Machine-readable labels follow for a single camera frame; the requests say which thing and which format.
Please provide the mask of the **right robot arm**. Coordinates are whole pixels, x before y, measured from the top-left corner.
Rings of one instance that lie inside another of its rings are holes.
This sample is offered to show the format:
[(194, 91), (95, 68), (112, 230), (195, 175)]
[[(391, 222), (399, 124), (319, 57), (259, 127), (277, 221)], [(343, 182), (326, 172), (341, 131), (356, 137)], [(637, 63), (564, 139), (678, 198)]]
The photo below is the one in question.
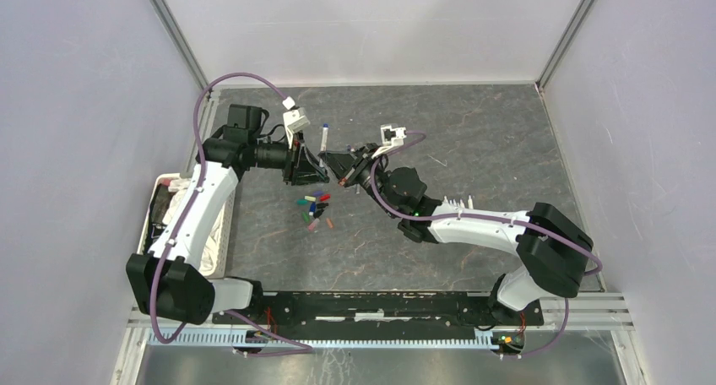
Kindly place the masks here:
[(416, 169), (388, 170), (379, 148), (367, 144), (353, 152), (325, 151), (320, 159), (342, 187), (361, 187), (404, 236), (415, 242), (463, 243), (512, 254), (521, 265), (501, 276), (487, 302), (490, 318), (509, 324), (539, 298), (577, 296), (594, 243), (575, 223), (549, 203), (530, 210), (498, 212), (473, 209), (431, 198)]

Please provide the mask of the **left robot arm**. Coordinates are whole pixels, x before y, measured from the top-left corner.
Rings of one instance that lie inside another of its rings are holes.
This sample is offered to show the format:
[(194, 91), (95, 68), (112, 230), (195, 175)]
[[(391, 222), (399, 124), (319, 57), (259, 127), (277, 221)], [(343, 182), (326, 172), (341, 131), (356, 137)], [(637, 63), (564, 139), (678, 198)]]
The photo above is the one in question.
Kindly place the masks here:
[(260, 284), (242, 278), (209, 279), (199, 271), (205, 244), (220, 211), (252, 168), (274, 169), (290, 186), (328, 182), (327, 171), (304, 142), (310, 122), (292, 99), (285, 100), (285, 139), (263, 133), (267, 110), (232, 104), (227, 122), (203, 141), (187, 192), (170, 223), (144, 254), (126, 265), (138, 309), (145, 315), (201, 324), (232, 309), (244, 323), (265, 313)]

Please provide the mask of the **pink clear marker cap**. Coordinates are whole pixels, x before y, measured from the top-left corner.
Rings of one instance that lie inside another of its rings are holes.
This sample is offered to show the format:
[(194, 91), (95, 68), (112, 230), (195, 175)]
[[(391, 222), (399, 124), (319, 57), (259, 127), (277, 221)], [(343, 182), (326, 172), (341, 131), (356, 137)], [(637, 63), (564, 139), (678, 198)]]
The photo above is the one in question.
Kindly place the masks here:
[(314, 230), (317, 228), (317, 226), (318, 226), (319, 223), (320, 223), (320, 219), (314, 219), (314, 220), (308, 225), (307, 229), (308, 229), (309, 231), (314, 231)]

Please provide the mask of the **blue clear capped pen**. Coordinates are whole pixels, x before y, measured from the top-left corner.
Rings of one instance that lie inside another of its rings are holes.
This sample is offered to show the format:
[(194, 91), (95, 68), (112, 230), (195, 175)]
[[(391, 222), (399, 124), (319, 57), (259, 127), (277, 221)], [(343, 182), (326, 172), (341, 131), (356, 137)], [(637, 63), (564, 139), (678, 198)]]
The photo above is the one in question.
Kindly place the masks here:
[(322, 168), (325, 167), (325, 163), (324, 163), (324, 160), (323, 160), (323, 153), (324, 153), (325, 150), (327, 149), (328, 130), (329, 130), (328, 124), (327, 124), (327, 123), (324, 123), (324, 124), (323, 124), (323, 127), (322, 127), (322, 135), (321, 135), (320, 147), (319, 147), (319, 151), (318, 151), (318, 154), (317, 154), (317, 157), (319, 158), (319, 165), (320, 165)]

